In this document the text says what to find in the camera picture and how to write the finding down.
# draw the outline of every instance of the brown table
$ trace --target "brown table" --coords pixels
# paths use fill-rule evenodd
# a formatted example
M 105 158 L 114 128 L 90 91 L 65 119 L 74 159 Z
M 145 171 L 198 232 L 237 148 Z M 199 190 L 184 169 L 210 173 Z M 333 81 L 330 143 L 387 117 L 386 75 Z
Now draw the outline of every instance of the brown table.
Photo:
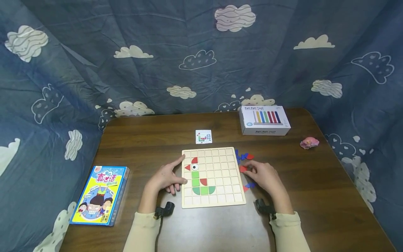
M 233 146 L 269 162 L 278 171 L 298 211 L 312 252 L 395 251 L 340 165 L 315 121 L 304 109 L 286 110 L 292 129 L 281 136 L 243 136 L 236 112 L 167 115 L 112 120 L 105 129 L 94 165 L 128 166 L 130 175 L 114 227 L 70 225 L 62 252 L 123 250 L 141 192 L 162 164 L 178 158 L 182 150 Z M 195 130 L 211 129 L 213 144 L 196 145 Z M 321 144 L 303 150 L 307 136 Z M 241 175 L 243 184 L 247 181 Z M 159 204 L 175 203 L 164 219 L 158 251 L 275 251 L 266 216 L 257 213 L 259 188 L 245 193 L 241 206 L 182 209 L 176 197 L 161 192 Z

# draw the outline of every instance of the person's left hand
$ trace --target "person's left hand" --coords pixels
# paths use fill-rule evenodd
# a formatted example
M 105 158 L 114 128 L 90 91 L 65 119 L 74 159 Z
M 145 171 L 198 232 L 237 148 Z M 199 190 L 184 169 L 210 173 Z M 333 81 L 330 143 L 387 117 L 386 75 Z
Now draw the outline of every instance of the person's left hand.
M 151 177 L 150 183 L 158 190 L 165 188 L 168 193 L 175 195 L 175 189 L 177 191 L 180 191 L 180 184 L 186 184 L 187 180 L 182 177 L 177 177 L 172 170 L 184 159 L 185 155 L 182 155 L 180 158 L 173 161 L 172 163 L 161 166 L 158 171 Z

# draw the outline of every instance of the comic book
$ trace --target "comic book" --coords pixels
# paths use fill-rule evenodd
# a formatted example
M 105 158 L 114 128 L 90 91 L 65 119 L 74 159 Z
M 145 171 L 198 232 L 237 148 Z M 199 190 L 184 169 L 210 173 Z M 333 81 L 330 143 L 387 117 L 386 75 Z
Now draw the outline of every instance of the comic book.
M 127 167 L 94 166 L 70 224 L 113 226 L 128 175 Z

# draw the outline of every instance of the black device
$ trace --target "black device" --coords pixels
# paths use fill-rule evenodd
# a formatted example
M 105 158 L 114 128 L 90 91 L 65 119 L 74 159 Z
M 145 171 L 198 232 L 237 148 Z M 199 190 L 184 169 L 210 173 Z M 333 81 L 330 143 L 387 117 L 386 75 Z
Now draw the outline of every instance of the black device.
M 172 215 L 174 212 L 175 204 L 171 201 L 168 201 L 165 205 L 165 208 L 158 206 L 155 209 L 154 219 L 158 220 L 161 217 L 166 217 Z
M 266 205 L 263 201 L 263 199 L 258 199 L 255 200 L 255 205 L 258 211 L 263 214 L 263 215 L 270 215 L 272 220 L 275 220 L 276 217 L 276 211 L 274 210 L 274 207 L 271 205 Z

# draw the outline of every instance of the fabric backdrop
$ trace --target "fabric backdrop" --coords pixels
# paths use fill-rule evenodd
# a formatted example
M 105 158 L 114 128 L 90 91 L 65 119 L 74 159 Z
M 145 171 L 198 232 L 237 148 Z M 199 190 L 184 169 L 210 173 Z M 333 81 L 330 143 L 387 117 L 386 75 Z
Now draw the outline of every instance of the fabric backdrop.
M 115 117 L 305 107 L 403 251 L 403 2 L 0 2 L 0 244 L 58 251 Z

